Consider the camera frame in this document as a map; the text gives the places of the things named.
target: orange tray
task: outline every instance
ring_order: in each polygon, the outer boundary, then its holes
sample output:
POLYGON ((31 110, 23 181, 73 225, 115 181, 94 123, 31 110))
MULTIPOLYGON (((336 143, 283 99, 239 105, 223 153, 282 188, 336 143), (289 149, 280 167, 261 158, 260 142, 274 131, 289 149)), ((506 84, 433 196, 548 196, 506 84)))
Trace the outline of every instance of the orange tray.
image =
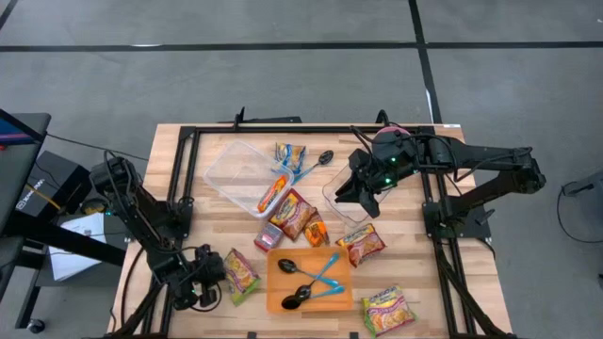
MULTIPOLYGON (((268 291, 266 294, 266 307, 270 313, 314 312, 314 311, 345 311, 353 306, 351 298, 350 260, 348 252, 339 247, 319 247, 313 249, 278 249, 268 252, 268 291), (327 264, 335 252, 339 252, 339 260, 334 263, 324 276, 335 279, 346 286, 346 291, 334 296, 320 297, 304 301, 296 310, 286 310, 281 302, 286 296, 295 294, 300 285, 308 284, 312 278, 300 273, 285 273, 279 266, 281 259, 290 259, 296 266, 308 273, 318 274, 327 264)), ((316 281, 312 285, 312 294, 325 292, 331 286, 324 282, 316 281)))

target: caster wheel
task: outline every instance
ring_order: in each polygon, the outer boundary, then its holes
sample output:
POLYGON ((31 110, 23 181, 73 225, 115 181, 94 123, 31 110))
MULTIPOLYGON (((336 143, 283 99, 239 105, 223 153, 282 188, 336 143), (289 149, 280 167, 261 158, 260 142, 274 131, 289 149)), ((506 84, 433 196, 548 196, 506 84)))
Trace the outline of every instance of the caster wheel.
POLYGON ((27 324, 27 329, 34 334, 38 334, 41 331, 44 331, 45 328, 46 324, 44 324, 43 321, 38 319, 31 319, 29 320, 29 324, 27 324))

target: floor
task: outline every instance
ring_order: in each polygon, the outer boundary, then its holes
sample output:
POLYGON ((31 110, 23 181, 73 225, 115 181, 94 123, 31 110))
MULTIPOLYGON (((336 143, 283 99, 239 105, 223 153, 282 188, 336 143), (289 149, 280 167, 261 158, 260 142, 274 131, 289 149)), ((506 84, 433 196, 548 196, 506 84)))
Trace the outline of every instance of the floor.
MULTIPOLYGON (((490 204, 513 329, 528 338, 600 337, 603 245, 569 239, 555 209, 561 185, 603 169, 600 1, 0 0, 0 12, 7 6, 0 16, 0 105, 51 113, 49 131, 59 136, 146 155, 161 122, 228 121, 242 106, 249 118, 358 122, 372 121, 382 108, 397 122, 460 123, 472 144, 532 146, 546 187, 490 204), (428 42, 421 53, 199 51, 204 43, 416 39, 428 42), (425 48, 432 42, 448 48, 425 48), (156 44, 180 51, 123 52, 124 45, 156 44), (189 44, 196 47, 182 51, 189 44), (41 48, 48 45, 55 50, 41 48), (57 48, 83 45, 115 48, 57 48)), ((86 167, 102 157, 53 139, 45 148, 86 167)), ((134 163, 144 172, 144 162, 134 163)), ((478 182, 488 178, 477 175, 478 182)), ((570 233, 603 238, 600 199, 589 192, 562 199, 570 233)), ((119 270, 103 275, 106 285, 42 289, 34 315, 48 329, 38 336, 12 328, 31 274, 17 269, 0 304, 2 338, 104 333, 119 270)))

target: snack bag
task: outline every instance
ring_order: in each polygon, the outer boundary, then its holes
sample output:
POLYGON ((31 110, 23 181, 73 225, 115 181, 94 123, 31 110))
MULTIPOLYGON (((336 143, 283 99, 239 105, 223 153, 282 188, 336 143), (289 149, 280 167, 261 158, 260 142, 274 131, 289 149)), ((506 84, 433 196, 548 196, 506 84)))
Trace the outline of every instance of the snack bag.
POLYGON ((276 161, 292 170, 293 174, 298 175, 300 174, 303 159, 305 158, 305 146, 277 143, 274 158, 276 161))
POLYGON ((276 196, 281 193, 285 185, 286 176, 281 175, 281 177, 279 177, 276 182, 274 182, 274 184, 266 191, 266 193, 264 193, 264 196, 262 196, 262 199, 260 199, 260 202, 257 204, 257 210, 260 212, 266 211, 266 209, 274 201, 276 196))
POLYGON ((295 189, 291 189, 281 205, 276 208, 270 222, 278 226, 286 236, 295 241, 316 210, 295 189))
POLYGON ((310 217, 305 225, 303 233, 312 247, 318 247, 322 243, 329 245, 327 226, 325 225, 324 221, 322 221, 318 211, 316 211, 312 217, 310 217))
POLYGON ((385 243, 375 231, 373 224, 367 224, 335 243, 348 250, 350 263, 354 267, 358 267, 371 255, 385 249, 385 243))
POLYGON ((268 222, 253 242, 255 243, 255 246, 267 252, 271 249, 274 249, 282 238, 283 231, 268 222))
POLYGON ((402 289, 395 285, 369 299, 363 298, 365 324, 373 338, 400 326, 416 321, 402 295, 402 289))
POLYGON ((235 249, 231 249, 224 258, 224 270, 231 298, 235 306, 238 306, 260 283, 260 276, 255 273, 243 254, 235 249))

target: wooden table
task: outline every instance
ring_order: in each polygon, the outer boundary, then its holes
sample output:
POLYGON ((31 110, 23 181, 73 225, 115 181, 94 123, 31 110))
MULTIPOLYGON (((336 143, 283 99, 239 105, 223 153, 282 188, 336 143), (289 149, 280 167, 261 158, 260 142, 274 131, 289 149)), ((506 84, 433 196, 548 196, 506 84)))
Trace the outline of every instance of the wooden table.
MULTIPOLYGON (((205 124, 204 126, 209 125, 220 126, 220 124, 205 124)), ((144 186, 158 200, 165 200, 168 193, 180 126, 179 124, 157 126, 144 186)), ((434 127, 438 135, 463 140, 463 132, 458 125, 435 125, 434 127)), ((230 295, 226 292, 228 289, 225 282, 221 282, 222 290, 225 291, 221 305, 208 314, 190 310, 174 311, 171 318, 170 338, 245 337, 248 331, 257 332, 259 338, 347 338, 351 331, 359 332, 361 337, 369 337, 364 324, 360 299, 373 296, 395 283, 403 288, 404 295, 419 320, 414 325, 390 332, 385 337, 448 337, 433 245, 425 235, 421 213, 424 195, 419 175, 400 181, 399 187, 392 190, 381 203, 382 214, 373 224, 387 248, 358 268, 352 269, 353 310, 336 313, 268 314, 266 311, 266 254, 258 250, 253 243, 263 222, 254 219, 234 203, 220 197, 218 192, 208 186, 202 178, 204 171, 216 156, 236 138, 251 143, 266 154, 273 153, 275 141, 306 145, 309 151, 305 158, 306 164, 316 162, 318 156, 325 150, 334 150, 334 160, 331 164, 316 168, 296 184, 295 189, 318 208, 327 223, 331 239, 337 239, 350 231, 343 221, 326 208, 322 187, 348 165, 349 154, 354 149, 362 147, 353 134, 202 135, 192 189, 195 199, 194 217, 190 237, 184 245, 200 246, 209 243, 212 249, 217 250, 222 257, 234 247, 250 259, 253 267, 262 277, 262 283, 242 305, 235 307, 230 300, 230 295)), ((187 156, 185 156, 179 183, 184 182, 186 161, 187 156)), ((474 185, 472 177, 459 183, 463 192, 474 185)), ((435 178, 432 178, 432 187, 437 187, 435 178)), ((455 190, 450 186, 448 192, 454 194, 455 190)), ((437 189, 433 190, 433 194, 437 198, 437 189)), ((492 252, 474 239, 460 239, 459 243, 470 292, 497 326, 504 331, 511 331, 492 252)), ((308 244, 303 235, 296 243, 285 238, 280 246, 280 248, 304 247, 308 247, 308 244)), ((138 250, 138 243, 130 244, 123 263, 122 278, 113 307, 118 319, 120 318, 119 311, 125 275, 138 250)), ((187 257, 192 258, 192 255, 193 253, 187 252, 187 257)), ((126 318, 134 312, 147 293, 150 279, 151 272, 146 265, 144 254, 142 254, 129 283, 125 307, 126 318)), ((463 313, 456 292, 453 292, 453 297, 458 328, 459 331, 464 331, 463 313)), ((163 296, 155 307, 154 331, 159 329, 162 309, 163 296)))

